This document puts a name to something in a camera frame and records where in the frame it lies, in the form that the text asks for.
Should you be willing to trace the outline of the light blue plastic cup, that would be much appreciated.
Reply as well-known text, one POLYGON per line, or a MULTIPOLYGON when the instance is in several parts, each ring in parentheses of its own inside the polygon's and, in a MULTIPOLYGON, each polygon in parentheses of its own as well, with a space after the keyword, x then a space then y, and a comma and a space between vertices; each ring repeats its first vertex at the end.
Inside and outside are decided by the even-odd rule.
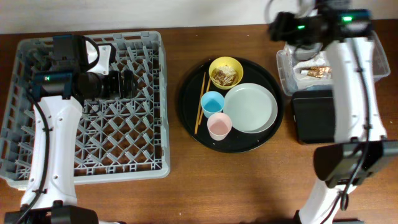
POLYGON ((224 107, 224 96, 217 91, 209 91, 204 97, 204 115, 209 118, 215 113, 220 113, 224 107))

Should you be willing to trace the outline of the pink plastic cup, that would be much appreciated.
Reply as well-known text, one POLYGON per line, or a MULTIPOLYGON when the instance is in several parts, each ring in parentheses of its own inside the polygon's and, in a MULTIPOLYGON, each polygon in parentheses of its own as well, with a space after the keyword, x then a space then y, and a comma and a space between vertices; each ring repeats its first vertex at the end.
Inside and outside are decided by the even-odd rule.
POLYGON ((210 137, 222 141, 232 129, 232 121, 227 114, 215 113, 208 118, 207 128, 210 137))

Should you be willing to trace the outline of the food scraps and rice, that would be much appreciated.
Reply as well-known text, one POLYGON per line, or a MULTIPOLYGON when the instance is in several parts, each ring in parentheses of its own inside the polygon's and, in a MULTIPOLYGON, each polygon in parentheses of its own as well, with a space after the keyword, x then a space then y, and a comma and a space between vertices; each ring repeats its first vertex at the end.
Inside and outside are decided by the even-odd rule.
POLYGON ((237 79, 238 73, 233 67, 224 65, 215 68, 211 73, 211 77, 214 79, 215 83, 221 86, 231 86, 237 79))

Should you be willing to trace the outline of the yellow bowl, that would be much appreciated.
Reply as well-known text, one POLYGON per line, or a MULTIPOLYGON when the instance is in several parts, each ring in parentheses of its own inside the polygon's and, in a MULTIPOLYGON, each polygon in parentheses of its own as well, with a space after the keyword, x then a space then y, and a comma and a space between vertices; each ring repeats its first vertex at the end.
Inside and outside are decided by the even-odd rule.
POLYGON ((237 84, 239 84, 241 82, 241 80, 243 79, 243 66, 241 65, 240 62, 238 62, 237 59, 232 58, 232 57, 219 57, 216 58, 214 61, 212 61, 212 63, 210 64, 209 70, 208 70, 209 76, 211 78, 212 83, 219 89, 222 90, 229 90, 232 87, 236 86, 237 84), (233 67, 237 73, 238 73, 238 77, 235 80, 234 84, 231 86, 221 86, 217 83, 215 83, 214 79, 211 77, 211 73, 215 68, 219 68, 220 66, 224 66, 224 65, 228 65, 230 67, 233 67))

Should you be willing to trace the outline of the white round plate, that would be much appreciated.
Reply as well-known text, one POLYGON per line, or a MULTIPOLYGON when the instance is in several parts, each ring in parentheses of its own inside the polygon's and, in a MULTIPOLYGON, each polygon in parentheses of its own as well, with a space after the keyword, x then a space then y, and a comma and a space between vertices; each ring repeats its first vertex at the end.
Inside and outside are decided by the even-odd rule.
POLYGON ((256 134, 269 129, 277 118, 277 101, 265 87, 243 83, 230 89, 224 97, 223 113, 232 127, 242 133, 256 134))

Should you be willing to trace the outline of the white napkin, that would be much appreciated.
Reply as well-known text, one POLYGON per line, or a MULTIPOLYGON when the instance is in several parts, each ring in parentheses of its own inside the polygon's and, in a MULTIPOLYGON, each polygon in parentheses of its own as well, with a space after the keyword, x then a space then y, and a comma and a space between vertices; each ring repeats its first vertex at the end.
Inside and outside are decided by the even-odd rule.
POLYGON ((324 52, 320 52, 313 59, 310 59, 305 62, 299 62, 298 64, 296 64, 293 67, 294 77, 297 79, 298 82, 315 82, 315 81, 320 81, 320 80, 330 80, 332 78, 332 74, 326 78, 313 78, 310 76, 300 74, 300 71, 303 68, 321 67, 321 66, 330 67, 330 64, 326 58, 326 54, 324 52))

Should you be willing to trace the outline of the gold snack wrapper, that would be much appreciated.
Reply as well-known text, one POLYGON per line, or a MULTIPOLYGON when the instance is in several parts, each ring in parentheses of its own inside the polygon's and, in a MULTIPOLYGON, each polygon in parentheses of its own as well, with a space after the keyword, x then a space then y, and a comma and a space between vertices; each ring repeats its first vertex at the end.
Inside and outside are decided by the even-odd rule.
POLYGON ((329 75, 331 75, 331 71, 332 71, 331 67, 325 67, 325 66, 307 67, 301 69, 300 74, 310 76, 313 78, 326 78, 329 75))

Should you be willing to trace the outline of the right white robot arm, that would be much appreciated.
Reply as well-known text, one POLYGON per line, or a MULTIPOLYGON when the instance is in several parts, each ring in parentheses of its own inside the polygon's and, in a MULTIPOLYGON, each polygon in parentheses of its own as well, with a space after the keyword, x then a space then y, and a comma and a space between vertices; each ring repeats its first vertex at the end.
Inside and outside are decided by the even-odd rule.
POLYGON ((334 144, 315 150, 317 181, 294 216, 297 223, 331 223, 347 209, 350 193, 397 157, 397 141, 387 138, 377 105, 371 13, 300 1, 298 12, 279 12, 268 31, 272 41, 296 49, 321 44, 332 69, 334 144))

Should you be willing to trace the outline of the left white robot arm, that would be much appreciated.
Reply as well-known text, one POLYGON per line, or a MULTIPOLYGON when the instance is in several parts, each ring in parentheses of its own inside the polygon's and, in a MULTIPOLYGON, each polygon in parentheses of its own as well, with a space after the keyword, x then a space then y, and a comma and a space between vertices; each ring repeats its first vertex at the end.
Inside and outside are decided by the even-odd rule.
POLYGON ((84 35, 58 35, 43 55, 25 58, 30 80, 25 95, 34 109, 35 133, 29 183, 16 212, 5 223, 99 223, 95 211, 79 207, 75 193, 75 142, 85 100, 132 97, 136 81, 109 69, 112 44, 84 35))

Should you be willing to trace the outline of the grey plastic dishwasher rack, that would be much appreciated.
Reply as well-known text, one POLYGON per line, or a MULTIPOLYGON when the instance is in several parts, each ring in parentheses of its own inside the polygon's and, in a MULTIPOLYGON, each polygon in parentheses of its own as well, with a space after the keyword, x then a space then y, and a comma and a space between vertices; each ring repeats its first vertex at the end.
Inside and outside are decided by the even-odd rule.
MULTIPOLYGON (((170 172, 167 118, 167 67, 156 31, 94 34, 113 45, 111 70, 130 70, 137 83, 130 99, 87 101, 79 121, 74 175, 76 184, 163 178, 170 172)), ((35 116, 25 91, 35 72, 52 55, 52 39, 21 40, 1 126, 1 178, 24 190, 34 150, 35 116)))

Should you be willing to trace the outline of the clear plastic waste bin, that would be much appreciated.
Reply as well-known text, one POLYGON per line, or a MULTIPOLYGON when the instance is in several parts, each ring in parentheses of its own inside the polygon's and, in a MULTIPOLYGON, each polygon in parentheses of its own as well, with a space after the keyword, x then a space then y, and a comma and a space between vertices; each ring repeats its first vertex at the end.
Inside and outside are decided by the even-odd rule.
MULTIPOLYGON (((380 79, 387 77, 391 73, 391 69, 379 37, 375 32, 373 32, 372 38, 374 40, 373 77, 374 81, 377 82, 380 79)), ((313 59, 320 53, 318 52, 319 48, 319 46, 316 46, 310 50, 295 51, 295 47, 285 44, 284 48, 277 52, 276 59, 279 78, 282 84, 282 89, 287 96, 292 96, 296 91, 327 90, 332 88, 332 78, 330 80, 320 80, 315 82, 298 82, 294 77, 293 67, 299 62, 313 59)))

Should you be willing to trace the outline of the black rectangular waste tray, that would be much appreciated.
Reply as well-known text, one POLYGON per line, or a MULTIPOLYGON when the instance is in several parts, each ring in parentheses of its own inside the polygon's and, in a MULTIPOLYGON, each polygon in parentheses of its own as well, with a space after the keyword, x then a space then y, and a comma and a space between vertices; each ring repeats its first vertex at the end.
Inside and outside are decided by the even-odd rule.
POLYGON ((331 90, 296 91, 291 102, 300 144, 334 142, 335 107, 331 90))

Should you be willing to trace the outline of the left wooden chopstick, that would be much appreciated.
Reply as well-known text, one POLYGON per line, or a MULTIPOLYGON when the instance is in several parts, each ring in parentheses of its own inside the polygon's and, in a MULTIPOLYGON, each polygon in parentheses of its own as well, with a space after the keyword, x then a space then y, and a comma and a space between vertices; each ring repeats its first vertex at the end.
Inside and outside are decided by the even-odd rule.
POLYGON ((196 121, 195 121, 195 129, 194 129, 195 135, 197 134, 197 131, 198 131, 198 123, 199 123, 200 113, 201 113, 201 98, 204 93, 205 81, 206 81, 206 72, 204 72, 204 74, 203 74, 203 81, 202 81, 202 85, 201 85, 201 92, 200 92, 200 97, 199 97, 199 102, 198 102, 198 111, 197 111, 197 117, 196 117, 196 121))

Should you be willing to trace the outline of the right wooden chopstick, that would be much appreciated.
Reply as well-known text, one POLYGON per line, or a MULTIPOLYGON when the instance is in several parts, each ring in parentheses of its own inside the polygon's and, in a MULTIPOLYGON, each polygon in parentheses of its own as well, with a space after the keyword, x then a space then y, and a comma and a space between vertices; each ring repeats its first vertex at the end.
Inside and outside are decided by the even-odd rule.
POLYGON ((211 78, 209 78, 209 80, 208 80, 208 83, 207 83, 207 86, 206 86, 206 90, 205 90, 205 93, 204 93, 204 95, 202 96, 202 98, 201 98, 201 113, 200 113, 200 117, 199 117, 199 121, 198 121, 198 125, 200 126, 201 125, 201 122, 202 122, 202 119, 203 119, 203 117, 204 117, 204 111, 205 111, 205 109, 204 109, 204 102, 205 102, 205 96, 206 96, 206 94, 208 93, 208 91, 209 91, 209 89, 210 89, 210 85, 211 85, 211 78))

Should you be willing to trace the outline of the round black serving tray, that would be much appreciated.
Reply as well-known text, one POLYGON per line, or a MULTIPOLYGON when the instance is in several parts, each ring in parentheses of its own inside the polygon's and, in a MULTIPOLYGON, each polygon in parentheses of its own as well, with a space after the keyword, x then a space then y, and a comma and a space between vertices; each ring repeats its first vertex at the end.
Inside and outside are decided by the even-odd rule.
POLYGON ((238 58, 238 62, 243 66, 243 82, 255 83, 267 88, 276 99, 277 117, 271 126, 260 133, 246 134, 232 129, 225 139, 215 141, 210 137, 207 128, 207 119, 203 118, 201 125, 198 126, 197 133, 194 133, 197 111, 200 105, 201 86, 207 85, 203 81, 205 72, 208 71, 212 60, 202 63, 185 75, 178 91, 178 116, 186 131, 198 142, 212 150, 225 153, 239 153, 253 150, 265 142, 277 132, 284 116, 284 99, 281 89, 275 78, 262 66, 244 58, 238 58))

